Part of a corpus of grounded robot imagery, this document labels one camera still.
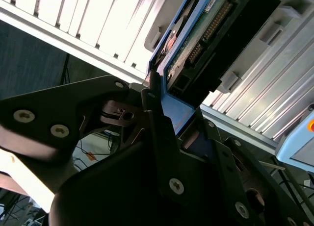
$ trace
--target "circuit board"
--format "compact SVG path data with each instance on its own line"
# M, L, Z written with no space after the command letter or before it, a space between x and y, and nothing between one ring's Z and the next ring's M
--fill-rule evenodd
M231 6L232 4L228 0L210 0L197 24L169 66L167 71L168 81L177 69L182 68L182 64L185 64L187 60L189 62L188 67L191 67L203 49L200 41L203 40L206 43L210 41L211 36L218 29Z

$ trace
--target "robotic arm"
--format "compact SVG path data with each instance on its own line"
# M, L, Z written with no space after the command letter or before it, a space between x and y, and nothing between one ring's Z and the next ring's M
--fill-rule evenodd
M0 101L1 151L41 184L63 178L79 139L121 127L119 150L42 196L52 199L50 226L312 225L243 144L222 141L198 110L176 137L159 74L148 84L104 76Z

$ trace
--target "orange button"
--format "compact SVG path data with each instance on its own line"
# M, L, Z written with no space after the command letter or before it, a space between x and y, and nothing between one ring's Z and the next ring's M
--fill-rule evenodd
M314 120L311 120L309 123L308 123L308 130L310 132L314 132Z

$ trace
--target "screw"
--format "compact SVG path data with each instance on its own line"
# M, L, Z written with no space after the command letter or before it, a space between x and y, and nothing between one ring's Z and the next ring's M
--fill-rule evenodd
M235 208L237 212L245 219L248 219L250 217L249 211L245 207L245 205L239 201L235 203Z
M35 119L34 113L28 110L18 110L13 114L13 117L16 121L22 123L29 123Z
M70 133L69 129L64 125L54 125L51 127L50 132L53 136L58 138L67 137Z
M296 223L292 218L288 217L287 220L291 226L296 226Z
M237 145L238 147L241 147L241 143L238 140L234 140L235 145Z
M172 178L169 181L169 186L171 190L174 191L178 195L181 195L184 192L184 186L181 183L181 181L178 180L177 178Z
M155 96L153 93L151 93L151 92L149 92L148 95L149 95L150 97L152 97L152 98L156 98L156 96Z
M208 121L208 125L209 125L211 128L215 128L215 125L214 125L213 122Z
M123 85L122 83L118 82L118 81L115 82L115 85L118 86L118 87L120 87L120 88L123 88L123 87L124 87L124 85Z

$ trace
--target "blue frame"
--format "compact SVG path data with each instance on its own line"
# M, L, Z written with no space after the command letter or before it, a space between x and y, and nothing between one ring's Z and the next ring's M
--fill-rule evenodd
M193 10L190 18L187 20L185 26L182 29L182 32L180 33L179 37L177 38L176 42L174 43L171 51L167 54L167 56L164 58L162 63L160 64L158 68L158 73L161 76L161 105L163 112L165 116L170 117L175 133L178 134L179 131L182 129L182 127L185 125L185 123L191 118L191 116L194 114L194 107L183 102L182 100L174 97L173 95L169 94L167 91L167 81L166 81L166 70L171 64L172 60L176 56L177 52L179 51L180 47L186 40L187 36L193 29L194 25L196 24L197 20L203 13L204 9L206 8L208 2L210 0L199 0L197 3L195 9ZM161 41L159 42L158 46L156 47L153 56L149 62L149 66L147 69L147 72L150 71L152 68L152 61L156 57L159 49L163 45L163 43L166 41L167 37L170 34L171 28L174 25L174 23L177 21L177 19L180 16L180 13L186 4L187 0L184 0L182 5L180 6L179 10L177 11L174 19L172 20L171 24L169 25L168 29L166 30L166 34L162 37Z
M292 159L311 139L314 139L314 132L308 130L308 124L314 120L312 111L284 140L281 147L276 150L278 160L289 165L296 166L305 171L314 173L314 166Z

